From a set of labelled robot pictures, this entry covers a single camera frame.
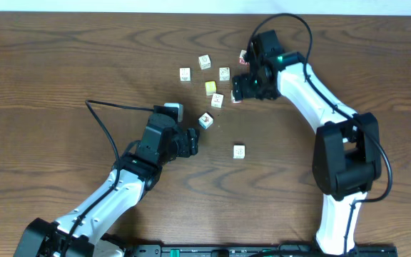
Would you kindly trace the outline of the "white block blue side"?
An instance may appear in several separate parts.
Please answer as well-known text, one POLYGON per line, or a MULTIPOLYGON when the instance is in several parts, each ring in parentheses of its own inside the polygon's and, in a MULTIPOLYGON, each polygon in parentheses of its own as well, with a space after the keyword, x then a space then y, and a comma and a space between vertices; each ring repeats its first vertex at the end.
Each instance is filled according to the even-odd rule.
POLYGON ((245 145, 234 145, 233 146, 233 158, 234 159, 244 159, 245 158, 245 145))

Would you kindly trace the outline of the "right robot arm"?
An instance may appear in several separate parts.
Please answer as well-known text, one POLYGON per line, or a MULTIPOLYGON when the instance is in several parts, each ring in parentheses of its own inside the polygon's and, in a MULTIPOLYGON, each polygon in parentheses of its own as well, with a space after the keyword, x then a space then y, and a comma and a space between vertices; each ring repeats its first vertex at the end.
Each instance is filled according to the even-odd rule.
POLYGON ((312 172, 323 193, 320 227, 315 234, 322 253, 344 256, 355 251, 357 217, 384 157, 377 119, 359 114, 335 97, 298 52, 254 54, 242 51, 247 74, 233 77, 233 97, 276 99, 283 96, 315 133, 312 172))

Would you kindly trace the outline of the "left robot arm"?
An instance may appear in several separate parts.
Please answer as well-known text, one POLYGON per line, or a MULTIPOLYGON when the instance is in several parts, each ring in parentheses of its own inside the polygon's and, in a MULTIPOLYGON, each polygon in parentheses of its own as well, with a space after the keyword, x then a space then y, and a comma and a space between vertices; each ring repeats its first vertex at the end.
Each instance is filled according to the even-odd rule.
POLYGON ((92 256, 105 232, 157 184, 163 165, 198 153, 198 139, 198 129, 183 130, 175 118, 150 115, 141 141, 129 144, 107 180, 54 222, 32 221, 15 256, 92 256))

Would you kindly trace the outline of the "white block red side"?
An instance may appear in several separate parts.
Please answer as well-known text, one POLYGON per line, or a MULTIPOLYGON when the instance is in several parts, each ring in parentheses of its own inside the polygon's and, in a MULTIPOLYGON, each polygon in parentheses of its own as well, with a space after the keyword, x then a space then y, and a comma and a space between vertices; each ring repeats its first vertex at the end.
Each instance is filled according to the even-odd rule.
POLYGON ((234 91, 230 92, 231 101, 233 104, 238 104, 242 102, 242 96, 240 93, 236 93, 234 91))

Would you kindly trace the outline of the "apple block blue side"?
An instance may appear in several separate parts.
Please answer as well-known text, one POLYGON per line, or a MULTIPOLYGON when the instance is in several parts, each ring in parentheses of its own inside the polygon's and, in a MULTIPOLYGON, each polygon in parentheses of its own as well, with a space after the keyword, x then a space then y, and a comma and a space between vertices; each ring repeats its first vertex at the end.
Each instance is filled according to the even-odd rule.
POLYGON ((203 128, 203 129, 208 129, 212 124, 213 124, 213 121, 214 121, 214 119, 213 119, 213 117, 209 114, 209 113, 207 113, 207 112, 205 112, 199 119, 198 119, 198 122, 199 122, 199 124, 201 125, 201 127, 203 128))

